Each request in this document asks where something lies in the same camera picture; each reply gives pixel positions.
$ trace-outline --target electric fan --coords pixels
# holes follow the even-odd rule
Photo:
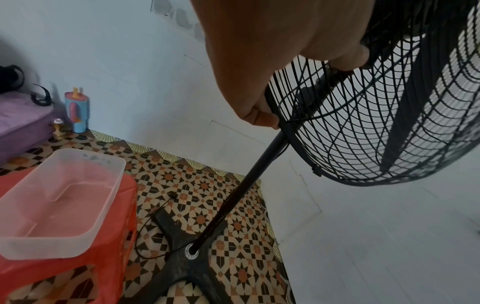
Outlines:
[[[224,220],[290,144],[315,174],[372,186],[429,176],[480,141],[479,4],[475,0],[377,0],[363,37],[367,64],[338,71],[295,58],[265,91],[281,132],[200,235],[165,210],[152,216],[170,257],[134,298],[154,304],[180,280],[210,303],[231,299],[210,269],[208,250]]]

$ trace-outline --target purple mattress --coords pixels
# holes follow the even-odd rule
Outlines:
[[[52,135],[54,107],[40,107],[20,92],[0,94],[0,164]]]

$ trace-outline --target red stool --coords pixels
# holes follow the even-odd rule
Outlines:
[[[0,177],[0,197],[21,181],[33,168]],[[129,248],[124,250],[125,236],[132,232]],[[14,290],[75,269],[94,265],[98,276],[99,296],[95,304],[115,304],[123,290],[128,256],[137,231],[137,183],[124,175],[118,193],[91,247],[72,258],[12,261],[0,256],[0,303]]]

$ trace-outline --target patterned tile floor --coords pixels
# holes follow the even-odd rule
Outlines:
[[[189,164],[192,161],[175,157],[173,160],[176,162],[170,162],[172,159],[165,160],[157,151],[135,153],[125,141],[105,143],[96,140],[90,132],[68,136],[62,140],[50,139],[48,143],[10,160],[0,166],[0,175],[39,165],[60,148],[85,149],[122,157],[127,161],[125,172],[132,175],[138,184],[138,229],[145,223],[148,214],[165,202],[167,192],[176,191],[178,199],[169,202],[166,210],[188,233],[203,231],[223,200],[239,183],[231,173],[219,176],[215,174],[216,169],[194,169]],[[233,302],[287,303],[287,275],[257,185],[249,190],[227,221],[227,231],[211,246],[210,266]],[[168,251],[167,241],[154,224],[146,225],[139,237],[138,247],[144,256]],[[144,260],[132,251],[127,263],[123,296],[133,296],[164,264],[163,257]],[[86,265],[23,287],[10,295],[10,303],[83,304],[95,299],[97,294],[92,266]],[[208,301],[197,286],[180,282],[171,286],[158,303],[199,304]]]

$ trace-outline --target plastic container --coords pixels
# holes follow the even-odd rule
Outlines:
[[[0,254],[12,260],[74,257],[95,239],[124,159],[60,149],[0,198]]]

